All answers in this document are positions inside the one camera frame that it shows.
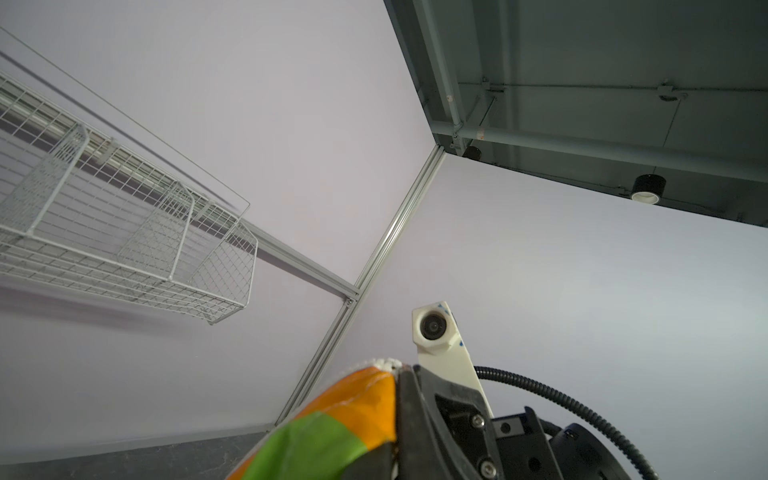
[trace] light gray wall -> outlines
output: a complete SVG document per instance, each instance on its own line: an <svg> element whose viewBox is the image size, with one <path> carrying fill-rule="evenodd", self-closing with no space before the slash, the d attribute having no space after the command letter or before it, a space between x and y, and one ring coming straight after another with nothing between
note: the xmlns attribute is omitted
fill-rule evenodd
<svg viewBox="0 0 768 480"><path fill-rule="evenodd" d="M2 70L230 198L186 154L352 282L434 146L380 0L2 2L0 25L21 39L0 31ZM5 462L274 422L342 301L262 260L214 327L20 287L0 288Z"/></svg>
<svg viewBox="0 0 768 480"><path fill-rule="evenodd" d="M445 300L476 365L585 403L661 478L765 478L766 245L759 227L449 155L322 383L374 356L415 362L411 310ZM496 415L577 420L485 388Z"/></svg>
<svg viewBox="0 0 768 480"><path fill-rule="evenodd" d="M381 0L33 0L0 4L0 25L352 282L434 146ZM0 35L3 52L119 121L16 43Z"/></svg>
<svg viewBox="0 0 768 480"><path fill-rule="evenodd" d="M262 260L215 326L0 276L0 463L263 430L341 304Z"/></svg>

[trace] white wire basket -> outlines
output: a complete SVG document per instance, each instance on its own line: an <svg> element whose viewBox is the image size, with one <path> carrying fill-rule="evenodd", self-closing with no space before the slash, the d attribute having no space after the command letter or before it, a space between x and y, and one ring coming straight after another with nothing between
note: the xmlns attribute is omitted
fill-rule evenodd
<svg viewBox="0 0 768 480"><path fill-rule="evenodd" d="M0 274L197 316L250 299L240 214L0 73Z"/></svg>

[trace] camera lens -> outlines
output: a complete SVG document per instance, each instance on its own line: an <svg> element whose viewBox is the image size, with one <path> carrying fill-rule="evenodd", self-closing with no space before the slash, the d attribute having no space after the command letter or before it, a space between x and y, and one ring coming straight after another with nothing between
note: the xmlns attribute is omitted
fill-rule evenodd
<svg viewBox="0 0 768 480"><path fill-rule="evenodd" d="M445 333L448 324L440 315L428 315L422 319L422 335L427 340L437 340Z"/></svg>

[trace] dark gray metal panel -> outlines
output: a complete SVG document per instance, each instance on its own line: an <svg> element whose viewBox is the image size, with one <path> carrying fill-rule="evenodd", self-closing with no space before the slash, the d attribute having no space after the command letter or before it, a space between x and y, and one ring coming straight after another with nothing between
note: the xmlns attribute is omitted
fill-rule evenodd
<svg viewBox="0 0 768 480"><path fill-rule="evenodd" d="M0 466L0 480L221 480L263 437L250 433L50 462Z"/></svg>
<svg viewBox="0 0 768 480"><path fill-rule="evenodd" d="M466 5L472 6L473 15L457 15ZM476 96L467 87L484 89L485 77L490 82L485 88L498 99L486 127L764 164L766 137L760 132L767 125L768 70L757 59L768 51L765 2L741 0L727 8L717 0L606 5L605 0L573 5L522 0L435 4L465 107ZM482 73L476 69L478 60ZM685 102L659 99L656 88L665 79L689 94ZM476 122L465 118L465 123ZM436 137L446 148L451 142L448 135ZM475 141L472 146L481 149L485 163L581 182L595 191L619 192L656 167L516 145ZM667 179L667 207L703 209L756 225L768 222L759 201L744 200L744 192L762 189L752 178L734 180L670 168L660 168L657 174Z"/></svg>

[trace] dark gray floor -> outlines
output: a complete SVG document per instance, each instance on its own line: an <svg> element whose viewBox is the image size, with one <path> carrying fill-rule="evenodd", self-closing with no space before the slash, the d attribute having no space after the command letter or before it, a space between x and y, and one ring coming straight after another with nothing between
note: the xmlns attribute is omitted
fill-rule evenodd
<svg viewBox="0 0 768 480"><path fill-rule="evenodd" d="M0 466L0 480L221 480L263 433Z"/></svg>

